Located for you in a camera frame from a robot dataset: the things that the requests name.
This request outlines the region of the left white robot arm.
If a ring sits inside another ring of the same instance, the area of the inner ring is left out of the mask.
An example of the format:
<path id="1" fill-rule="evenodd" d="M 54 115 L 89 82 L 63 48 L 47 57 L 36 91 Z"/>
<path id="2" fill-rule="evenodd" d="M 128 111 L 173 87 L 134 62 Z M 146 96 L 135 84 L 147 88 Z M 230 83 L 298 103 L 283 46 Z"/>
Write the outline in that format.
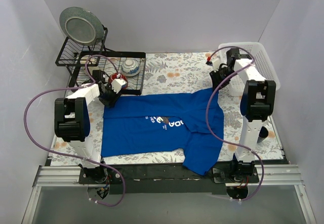
<path id="1" fill-rule="evenodd" d="M 55 135 L 74 148 L 76 155 L 81 158 L 80 166 L 92 169 L 90 177 L 98 184 L 107 180 L 108 172 L 99 166 L 101 155 L 93 143 L 86 139 L 91 131 L 88 106 L 99 99 L 107 108 L 114 107 L 127 85 L 127 79 L 120 72 L 107 77 L 104 71 L 94 70 L 92 78 L 73 94 L 55 100 Z"/>

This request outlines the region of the blue printed t shirt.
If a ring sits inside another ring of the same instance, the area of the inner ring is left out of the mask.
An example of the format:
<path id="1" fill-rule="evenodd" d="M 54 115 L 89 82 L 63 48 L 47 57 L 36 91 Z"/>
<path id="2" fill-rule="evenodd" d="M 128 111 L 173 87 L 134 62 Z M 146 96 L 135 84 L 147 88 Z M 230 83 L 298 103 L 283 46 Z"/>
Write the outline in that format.
<path id="1" fill-rule="evenodd" d="M 212 92 L 120 97 L 104 109 L 101 155 L 182 149 L 183 166 L 205 175 L 218 161 L 224 137 L 224 113 Z"/>

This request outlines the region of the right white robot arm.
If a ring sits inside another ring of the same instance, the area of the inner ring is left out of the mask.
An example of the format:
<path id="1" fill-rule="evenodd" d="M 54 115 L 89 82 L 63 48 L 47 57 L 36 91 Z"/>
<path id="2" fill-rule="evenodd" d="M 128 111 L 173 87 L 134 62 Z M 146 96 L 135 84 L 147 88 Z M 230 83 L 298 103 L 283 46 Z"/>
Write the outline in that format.
<path id="1" fill-rule="evenodd" d="M 254 66 L 255 57 L 244 48 L 225 46 L 226 63 L 210 72 L 213 95 L 229 85 L 230 80 L 239 76 L 245 87 L 240 102 L 243 125 L 236 152 L 229 163 L 229 169 L 222 174 L 234 182 L 248 180 L 254 175 L 255 148 L 263 123 L 273 113 L 276 82 L 267 80 Z"/>

